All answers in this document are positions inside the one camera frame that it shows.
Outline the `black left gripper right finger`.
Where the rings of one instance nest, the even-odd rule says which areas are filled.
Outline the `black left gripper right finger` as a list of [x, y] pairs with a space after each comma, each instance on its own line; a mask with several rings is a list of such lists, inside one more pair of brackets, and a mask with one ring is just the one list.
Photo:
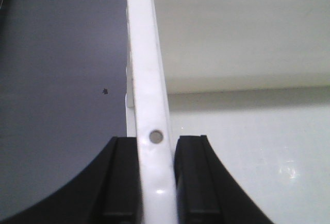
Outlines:
[[181, 136], [174, 172], [179, 223], [271, 223], [231, 176], [207, 136]]

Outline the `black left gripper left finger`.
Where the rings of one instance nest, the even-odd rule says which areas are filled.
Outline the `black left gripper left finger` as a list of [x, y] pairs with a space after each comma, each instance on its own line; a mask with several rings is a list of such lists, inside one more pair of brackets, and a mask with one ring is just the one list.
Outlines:
[[137, 139], [113, 137], [62, 188], [2, 223], [141, 223]]

